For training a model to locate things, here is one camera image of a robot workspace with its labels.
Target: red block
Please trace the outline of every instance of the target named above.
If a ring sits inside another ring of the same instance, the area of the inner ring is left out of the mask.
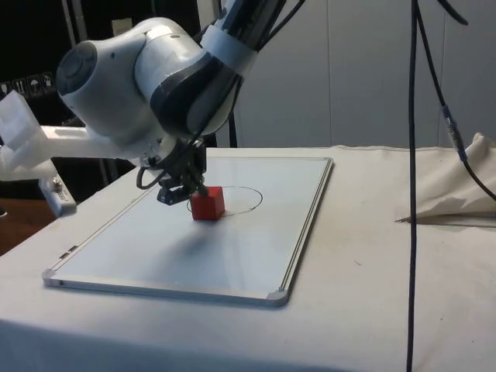
[[[201,196],[198,192],[191,196],[191,211],[195,221],[217,221],[226,210],[222,188],[207,187],[207,191],[207,197]]]

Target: white cloth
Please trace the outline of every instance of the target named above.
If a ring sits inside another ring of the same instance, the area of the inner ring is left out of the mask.
[[[0,257],[0,370],[404,370],[409,226],[393,217],[408,152],[211,153],[334,158],[288,304],[265,309],[45,288],[43,270],[140,195],[131,172]],[[418,237],[415,370],[493,371],[495,231],[419,226]]]
[[[479,179],[496,192],[496,145],[480,133],[467,148],[469,165]],[[443,150],[417,162],[417,218],[419,223],[496,227],[496,202],[470,177],[454,152]],[[397,219],[409,221],[409,184],[397,210]]]

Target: white backdrop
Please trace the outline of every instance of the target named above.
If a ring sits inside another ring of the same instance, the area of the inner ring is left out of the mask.
[[[496,2],[451,2],[468,27],[436,0],[420,1],[436,69],[466,143],[476,131],[494,138]],[[198,0],[203,24],[212,3]],[[407,146],[409,12],[409,2],[396,0],[308,0],[246,80],[236,108],[240,146]],[[439,118],[420,50],[419,146],[449,146]],[[219,142],[229,143],[226,131]]]

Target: crumpled fabric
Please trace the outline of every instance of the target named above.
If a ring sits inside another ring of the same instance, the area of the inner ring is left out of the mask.
[[[496,192],[496,144],[477,133],[467,147],[468,163]],[[396,210],[399,222],[410,220],[409,185]],[[470,177],[455,152],[439,151],[417,163],[417,219],[424,224],[496,227],[496,201]]]

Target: dark background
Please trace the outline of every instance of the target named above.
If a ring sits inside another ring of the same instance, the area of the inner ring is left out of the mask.
[[[74,35],[80,41],[71,3],[67,0]],[[131,18],[136,25],[153,16],[152,2],[147,0],[81,0],[81,7],[88,38],[93,40],[113,36],[113,19]],[[173,19],[192,36],[200,30],[195,0],[156,0],[155,9],[157,16]],[[61,0],[1,0],[0,45],[0,83],[44,72],[51,72],[55,78],[59,61],[71,48]],[[73,117],[57,93],[27,98],[27,102],[42,125],[59,126]],[[78,202],[105,186],[103,163],[97,159],[54,159],[53,162]],[[122,160],[116,166],[119,175],[132,169]],[[0,198],[43,196],[37,181],[0,182]]]

